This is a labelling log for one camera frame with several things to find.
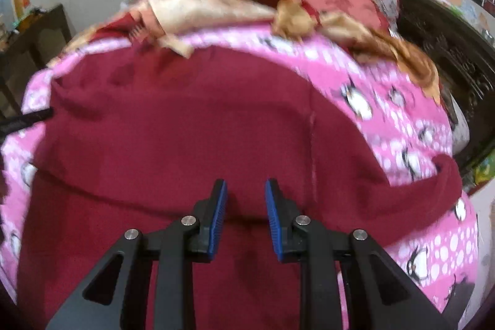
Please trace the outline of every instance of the dark wooden furniture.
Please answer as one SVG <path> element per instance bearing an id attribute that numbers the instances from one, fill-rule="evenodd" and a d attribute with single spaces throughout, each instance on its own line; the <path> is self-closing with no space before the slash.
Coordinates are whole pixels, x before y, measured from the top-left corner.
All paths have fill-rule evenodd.
<path id="1" fill-rule="evenodd" d="M 495 49 L 462 18 L 435 0 L 399 0 L 398 31 L 435 62 L 469 125 L 455 156 L 461 174 L 495 146 Z"/>
<path id="2" fill-rule="evenodd" d="M 21 113 L 21 108 L 6 84 L 5 72 L 9 69 L 15 69 L 15 66 L 10 63 L 10 60 L 13 59 L 15 55 L 23 54 L 24 52 L 29 52 L 29 55 L 38 69 L 43 69 L 45 67 L 38 50 L 38 36 L 41 31 L 46 28 L 60 30 L 65 42 L 70 42 L 72 36 L 67 24 L 63 5 L 57 5 L 50 11 L 41 15 L 41 17 L 35 20 L 25 32 L 17 35 L 9 43 L 9 47 L 5 52 L 0 52 L 0 91 L 5 95 L 9 104 L 18 114 Z"/>

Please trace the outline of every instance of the bed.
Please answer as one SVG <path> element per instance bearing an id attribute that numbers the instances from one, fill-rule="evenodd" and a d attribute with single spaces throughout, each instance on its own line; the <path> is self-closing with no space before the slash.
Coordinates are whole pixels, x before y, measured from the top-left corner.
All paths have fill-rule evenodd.
<path id="1" fill-rule="evenodd" d="M 398 1 L 373 1 L 390 26 L 395 28 Z M 400 32 L 401 20 L 398 22 Z M 263 56 L 305 77 L 356 123 L 390 183 L 395 186 L 433 177 L 436 169 L 432 158 L 441 152 L 452 153 L 452 136 L 446 115 L 433 107 L 432 100 L 428 100 L 429 103 L 425 103 L 424 107 L 419 101 L 411 101 L 414 112 L 405 113 L 403 103 L 420 100 L 421 96 L 407 75 L 390 63 L 382 62 L 364 68 L 321 35 L 316 34 L 301 44 L 294 44 L 272 36 L 267 25 L 204 29 L 185 34 L 180 39 L 196 49 L 215 45 Z M 26 90 L 23 112 L 48 105 L 51 80 L 71 71 L 85 56 L 111 52 L 129 45 L 123 39 L 102 40 L 81 47 L 77 52 L 65 56 L 52 69 L 37 73 Z M 377 83 L 375 87 L 368 85 L 373 81 Z M 394 97 L 390 96 L 390 86 L 403 89 L 402 102 L 394 102 L 397 98 L 395 93 Z M 380 132 L 383 128 L 363 122 L 363 117 L 364 121 L 368 121 L 373 116 L 369 104 L 360 109 L 363 103 L 352 99 L 362 100 L 368 96 L 375 97 L 373 108 L 377 108 L 383 118 L 387 135 Z M 2 148 L 7 179 L 12 190 L 2 207 L 2 229 L 7 241 L 0 249 L 0 278 L 14 300 L 17 296 L 17 270 L 24 219 L 30 203 L 30 186 L 36 172 L 31 158 L 43 135 L 44 124 L 41 123 L 28 131 L 10 136 Z M 430 301 L 440 311 L 445 311 L 448 320 L 458 323 L 464 308 L 451 307 L 454 303 L 464 307 L 467 305 L 476 281 L 478 263 L 478 224 L 467 196 L 462 194 L 436 223 L 387 247 L 387 251 Z M 342 278 L 339 282 L 343 293 Z M 344 303 L 342 312 L 345 318 Z"/>

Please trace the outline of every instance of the triangular cutout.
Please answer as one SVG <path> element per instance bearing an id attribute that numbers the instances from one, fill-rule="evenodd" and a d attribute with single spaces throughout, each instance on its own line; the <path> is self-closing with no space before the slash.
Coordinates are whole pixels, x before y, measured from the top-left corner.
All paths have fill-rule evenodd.
<path id="1" fill-rule="evenodd" d="M 390 306 L 408 299 L 410 297 L 409 292 L 387 268 L 382 259 L 375 254 L 370 254 L 369 258 L 382 303 L 385 306 Z"/>
<path id="2" fill-rule="evenodd" d="M 113 293 L 115 292 L 115 286 L 117 285 L 123 261 L 124 256 L 120 254 L 115 255 L 84 290 L 84 299 L 101 305 L 110 305 L 113 300 Z"/>

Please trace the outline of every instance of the wooden table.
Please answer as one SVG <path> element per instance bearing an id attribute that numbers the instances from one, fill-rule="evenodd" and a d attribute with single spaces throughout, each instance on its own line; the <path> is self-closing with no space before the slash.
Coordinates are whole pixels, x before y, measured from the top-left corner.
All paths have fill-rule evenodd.
<path id="1" fill-rule="evenodd" d="M 65 42 L 70 42 L 72 35 L 70 34 L 63 5 L 57 5 L 50 11 L 41 15 L 25 32 L 14 38 L 5 52 L 0 52 L 0 91 L 6 97 L 13 110 L 18 114 L 21 113 L 21 108 L 15 100 L 13 93 L 8 88 L 6 78 L 3 74 L 9 65 L 11 68 L 14 67 L 11 65 L 11 61 L 14 59 L 14 56 L 25 52 L 29 52 L 29 55 L 38 69 L 45 68 L 45 63 L 43 62 L 41 53 L 38 49 L 38 36 L 41 31 L 46 28 L 51 30 L 60 30 Z"/>

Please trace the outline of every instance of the carved wooden cabinet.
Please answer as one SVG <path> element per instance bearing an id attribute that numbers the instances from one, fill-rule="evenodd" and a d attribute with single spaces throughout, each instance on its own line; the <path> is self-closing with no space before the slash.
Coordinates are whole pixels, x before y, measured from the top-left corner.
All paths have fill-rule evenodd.
<path id="1" fill-rule="evenodd" d="M 455 156 L 461 174 L 495 146 L 495 49 L 464 19 L 435 0 L 399 0 L 398 31 L 435 62 L 469 125 Z"/>

